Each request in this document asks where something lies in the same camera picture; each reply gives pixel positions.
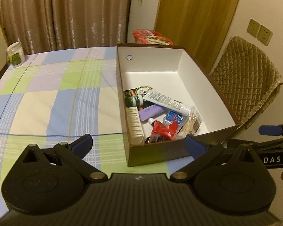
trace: white tube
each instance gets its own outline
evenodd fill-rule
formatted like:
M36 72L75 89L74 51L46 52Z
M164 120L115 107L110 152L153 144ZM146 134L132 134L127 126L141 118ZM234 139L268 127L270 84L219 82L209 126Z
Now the white tube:
M188 115L191 107L183 104L175 99L172 99L166 95L156 92L152 90L148 92L144 97L144 100L155 103L167 109L173 110L177 113L180 113L184 116Z

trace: white wall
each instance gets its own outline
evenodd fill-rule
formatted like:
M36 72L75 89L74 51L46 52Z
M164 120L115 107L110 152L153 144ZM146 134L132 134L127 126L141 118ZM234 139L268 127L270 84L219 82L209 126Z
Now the white wall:
M256 38L247 33L250 19L256 20L273 32L268 46L264 46ZM225 43L216 62L219 62L226 43L234 35L244 38L264 51L283 77L283 0L239 0ZM258 134L258 127L260 125L278 124L283 124L283 85L281 86L279 95L268 109L249 129L238 134L238 138L254 141L273 139L260 136ZM282 170L274 169L270 171L277 185L277 195L270 210L278 218L282 218L283 215L283 181L280 180Z
M133 30L154 29L158 3L159 0L131 0L127 43L135 43Z

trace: checkered tablecloth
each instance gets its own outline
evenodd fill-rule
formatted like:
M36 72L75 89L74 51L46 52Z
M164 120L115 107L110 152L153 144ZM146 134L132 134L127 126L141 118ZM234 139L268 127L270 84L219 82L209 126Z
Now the checkered tablecloth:
M26 56L0 80L0 190L30 143L40 148L90 133L85 161L104 173L173 173L191 157L127 167L116 86L116 47L79 48ZM0 217L7 212L0 192Z

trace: open box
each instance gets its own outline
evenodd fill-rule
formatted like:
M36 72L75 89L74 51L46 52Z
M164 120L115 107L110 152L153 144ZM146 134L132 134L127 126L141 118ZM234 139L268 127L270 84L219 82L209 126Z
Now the open box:
M212 78L183 47L154 44L118 44L117 81L127 165L129 167L189 156L184 139L132 145L128 131L123 91L140 86L153 87L186 105L195 106L202 124L197 135L205 141L223 142L238 129L240 122ZM163 115L156 118L161 121ZM152 126L143 122L145 137Z

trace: purple tube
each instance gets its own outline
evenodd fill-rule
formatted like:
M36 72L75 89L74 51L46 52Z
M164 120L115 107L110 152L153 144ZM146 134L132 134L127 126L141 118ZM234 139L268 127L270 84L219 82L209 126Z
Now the purple tube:
M164 112L166 109L159 105L151 105L148 106L140 111L138 111L139 118L141 121L148 120L149 118L159 115L160 113Z

